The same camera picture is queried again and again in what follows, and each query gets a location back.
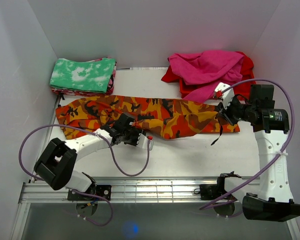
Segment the orange camouflage trousers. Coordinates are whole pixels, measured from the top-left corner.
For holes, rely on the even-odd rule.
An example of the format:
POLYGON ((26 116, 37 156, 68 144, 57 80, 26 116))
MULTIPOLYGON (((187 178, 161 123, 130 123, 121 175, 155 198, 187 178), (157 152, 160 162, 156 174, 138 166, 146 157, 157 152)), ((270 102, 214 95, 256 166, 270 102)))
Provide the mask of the orange camouflage trousers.
POLYGON ((90 96, 59 106, 55 116, 68 140, 84 136, 80 129, 94 132, 103 125, 113 126, 122 114, 133 117, 133 126, 165 140, 196 134, 238 133, 217 116, 216 106, 171 98, 145 98, 121 95, 90 96))

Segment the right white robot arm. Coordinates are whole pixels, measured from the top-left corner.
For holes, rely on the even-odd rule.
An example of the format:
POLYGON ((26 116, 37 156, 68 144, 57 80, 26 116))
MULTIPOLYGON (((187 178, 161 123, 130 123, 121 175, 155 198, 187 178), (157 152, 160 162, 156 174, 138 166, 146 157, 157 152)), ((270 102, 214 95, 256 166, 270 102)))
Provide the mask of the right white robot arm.
POLYGON ((243 121, 252 126, 261 172, 257 191, 234 172, 221 174, 215 191, 222 199, 230 195, 237 199, 248 220, 286 222, 300 216, 300 204, 294 202, 288 180, 289 116, 275 108, 273 95, 273 85, 253 84, 249 99, 242 103, 229 85, 220 83, 215 89, 216 98, 222 100, 219 114, 231 125, 243 121))

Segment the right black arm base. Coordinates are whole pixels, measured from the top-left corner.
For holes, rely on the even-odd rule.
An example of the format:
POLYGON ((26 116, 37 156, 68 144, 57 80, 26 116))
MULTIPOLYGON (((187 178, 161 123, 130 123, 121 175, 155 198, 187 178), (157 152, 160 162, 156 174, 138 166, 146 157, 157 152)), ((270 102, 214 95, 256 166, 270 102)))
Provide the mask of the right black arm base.
POLYGON ((193 190, 193 194, 199 195, 201 200, 214 200, 225 193, 225 185, 223 183, 200 184, 198 188, 193 190))

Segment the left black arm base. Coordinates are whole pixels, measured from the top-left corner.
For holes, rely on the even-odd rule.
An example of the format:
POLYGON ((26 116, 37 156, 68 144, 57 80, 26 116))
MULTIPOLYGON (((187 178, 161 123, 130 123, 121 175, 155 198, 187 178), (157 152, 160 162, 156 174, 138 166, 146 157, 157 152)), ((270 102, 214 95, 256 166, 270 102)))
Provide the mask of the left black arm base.
MULTIPOLYGON (((112 193, 112 186, 108 184, 102 184, 102 185, 92 184, 85 192, 85 194, 98 195, 100 197, 107 199, 108 201, 111 200, 111 193, 112 193)), ((68 201, 90 201, 91 202, 95 199, 96 199, 95 197, 82 195, 73 192, 72 190, 69 190, 67 194, 68 201)))

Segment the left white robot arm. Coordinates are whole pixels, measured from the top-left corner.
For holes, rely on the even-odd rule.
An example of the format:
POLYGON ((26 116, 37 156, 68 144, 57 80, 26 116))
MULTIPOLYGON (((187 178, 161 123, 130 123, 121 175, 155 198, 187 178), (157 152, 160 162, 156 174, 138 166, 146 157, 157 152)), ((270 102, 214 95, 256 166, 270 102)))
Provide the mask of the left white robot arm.
POLYGON ((67 188, 90 200, 96 195, 96 181, 74 169, 78 160, 121 143, 150 152, 153 139, 133 125, 134 119, 122 114, 118 120, 94 132, 70 140, 52 139, 34 166, 34 171, 55 191, 67 188))

